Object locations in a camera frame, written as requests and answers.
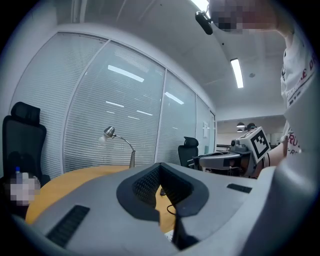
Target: desk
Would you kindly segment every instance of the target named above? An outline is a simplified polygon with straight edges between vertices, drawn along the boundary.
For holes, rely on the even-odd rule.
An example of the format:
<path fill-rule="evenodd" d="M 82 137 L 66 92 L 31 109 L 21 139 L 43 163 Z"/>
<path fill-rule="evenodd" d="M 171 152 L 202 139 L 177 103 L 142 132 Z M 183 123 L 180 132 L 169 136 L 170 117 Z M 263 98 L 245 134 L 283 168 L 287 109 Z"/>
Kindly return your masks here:
<path fill-rule="evenodd" d="M 35 200 L 30 204 L 27 210 L 25 221 L 28 224 L 32 224 L 45 209 L 69 194 L 71 191 L 80 187 L 85 182 L 103 175 L 121 172 L 128 168 L 129 167 L 126 165 L 95 166 L 73 170 L 56 177 L 45 184 L 41 188 L 40 194 L 35 196 Z M 155 209 L 160 213 L 160 229 L 162 232 L 166 233 L 174 229 L 176 218 L 167 211 L 167 206 L 171 205 L 171 202 L 166 195 L 160 195 L 160 189 L 161 186 L 155 195 Z"/>

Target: person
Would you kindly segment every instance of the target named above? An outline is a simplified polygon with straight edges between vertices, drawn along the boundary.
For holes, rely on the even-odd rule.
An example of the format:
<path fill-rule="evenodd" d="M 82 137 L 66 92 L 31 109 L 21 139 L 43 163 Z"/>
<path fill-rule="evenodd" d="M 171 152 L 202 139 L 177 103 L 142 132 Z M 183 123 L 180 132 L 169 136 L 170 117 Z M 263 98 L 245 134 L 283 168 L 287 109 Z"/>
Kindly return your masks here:
<path fill-rule="evenodd" d="M 222 30 L 277 31 L 284 38 L 286 49 L 280 81 L 286 108 L 313 82 L 318 69 L 316 54 L 299 26 L 279 6 L 270 0 L 210 0 L 209 11 L 213 23 Z M 287 121 L 281 143 L 258 163 L 255 176 L 264 167 L 277 166 L 284 158 L 293 157 L 300 151 L 299 142 Z"/>

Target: black mesh panel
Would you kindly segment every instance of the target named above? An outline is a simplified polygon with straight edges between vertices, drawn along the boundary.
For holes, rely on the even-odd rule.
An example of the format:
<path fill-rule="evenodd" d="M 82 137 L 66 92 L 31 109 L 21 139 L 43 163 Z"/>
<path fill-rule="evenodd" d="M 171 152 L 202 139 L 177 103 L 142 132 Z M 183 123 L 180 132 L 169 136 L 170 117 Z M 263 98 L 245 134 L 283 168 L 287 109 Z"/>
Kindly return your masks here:
<path fill-rule="evenodd" d="M 150 171 L 133 184 L 133 193 L 153 208 L 156 208 L 156 192 L 160 186 L 159 169 L 160 167 Z"/>

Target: office chair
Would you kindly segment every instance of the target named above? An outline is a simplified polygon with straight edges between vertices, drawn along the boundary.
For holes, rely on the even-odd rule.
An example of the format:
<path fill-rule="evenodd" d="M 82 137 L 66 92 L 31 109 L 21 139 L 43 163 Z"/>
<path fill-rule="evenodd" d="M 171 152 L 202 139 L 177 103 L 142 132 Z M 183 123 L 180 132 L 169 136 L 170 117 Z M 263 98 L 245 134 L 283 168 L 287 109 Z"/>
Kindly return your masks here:
<path fill-rule="evenodd" d="M 180 164 L 183 167 L 189 167 L 188 160 L 198 156 L 199 142 L 196 138 L 184 137 L 184 145 L 178 147 L 178 153 L 180 158 Z"/>
<path fill-rule="evenodd" d="M 38 178 L 41 187 L 50 181 L 42 174 L 41 153 L 47 129 L 40 124 L 40 108 L 17 102 L 2 125 L 3 175 L 10 178 L 19 170 Z"/>

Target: black office chair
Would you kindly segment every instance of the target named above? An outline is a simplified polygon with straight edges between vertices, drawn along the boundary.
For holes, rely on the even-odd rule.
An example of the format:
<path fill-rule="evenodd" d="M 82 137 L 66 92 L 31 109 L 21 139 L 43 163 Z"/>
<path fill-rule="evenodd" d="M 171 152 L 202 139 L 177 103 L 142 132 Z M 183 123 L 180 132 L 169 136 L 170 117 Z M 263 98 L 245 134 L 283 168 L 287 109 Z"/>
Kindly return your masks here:
<path fill-rule="evenodd" d="M 199 142 L 196 138 L 184 137 L 184 145 L 178 147 L 180 164 L 183 167 L 189 167 L 188 160 L 198 156 Z"/>
<path fill-rule="evenodd" d="M 40 108 L 17 102 L 2 125 L 3 176 L 9 179 L 19 170 L 38 178 L 41 187 L 50 181 L 41 172 L 41 153 L 47 129 L 40 124 Z"/>

